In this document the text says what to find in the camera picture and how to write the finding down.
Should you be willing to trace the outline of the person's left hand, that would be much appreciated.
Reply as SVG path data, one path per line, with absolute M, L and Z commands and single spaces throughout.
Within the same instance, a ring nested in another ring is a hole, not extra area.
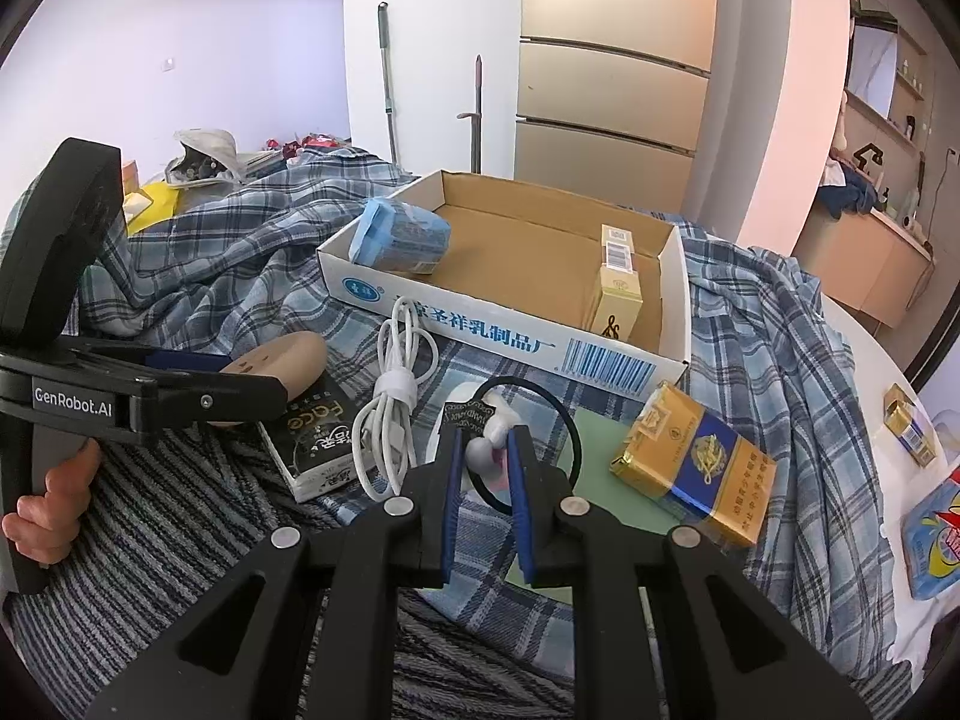
M 60 461 L 46 475 L 42 496 L 21 496 L 2 520 L 2 532 L 16 551 L 41 566 L 64 561 L 80 531 L 99 465 L 101 450 L 86 439 L 73 457 Z

